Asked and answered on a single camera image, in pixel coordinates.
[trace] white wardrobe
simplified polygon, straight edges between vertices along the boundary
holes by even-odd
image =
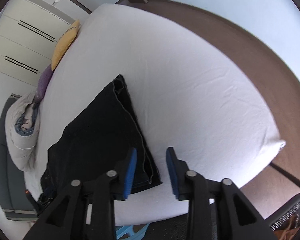
[[[71,23],[29,0],[10,0],[0,18],[0,72],[36,86]]]

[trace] white fitted sheet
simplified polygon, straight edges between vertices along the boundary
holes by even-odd
[[[96,95],[122,74],[163,184],[115,201],[116,225],[178,216],[188,202],[172,194],[167,147],[207,179],[242,187],[284,141],[262,96],[214,46],[157,15],[104,4],[86,20],[61,60],[41,103],[35,169],[25,172],[35,198],[47,150]]]

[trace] rolled blanket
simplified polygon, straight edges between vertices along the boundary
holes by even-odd
[[[11,159],[21,171],[34,166],[34,147],[37,143],[40,114],[37,105],[32,105],[35,91],[19,98],[7,111],[5,132]]]

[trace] yellow pillow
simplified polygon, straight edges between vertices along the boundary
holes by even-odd
[[[79,29],[79,20],[75,21],[70,28],[60,37],[52,56],[51,69],[55,70],[63,55],[70,47],[72,41],[77,36]]]

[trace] pillow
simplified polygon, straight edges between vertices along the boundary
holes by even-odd
[[[77,36],[80,22],[75,21],[70,28],[59,39],[52,56],[51,70],[55,70],[63,55],[70,47],[72,41]]]
[[[46,93],[47,90],[47,86],[52,77],[52,74],[53,71],[51,70],[51,64],[49,64],[49,66],[47,66],[47,68],[42,72],[39,78],[37,91],[34,96],[34,101],[36,103],[40,103],[40,101],[43,99],[44,94]]]

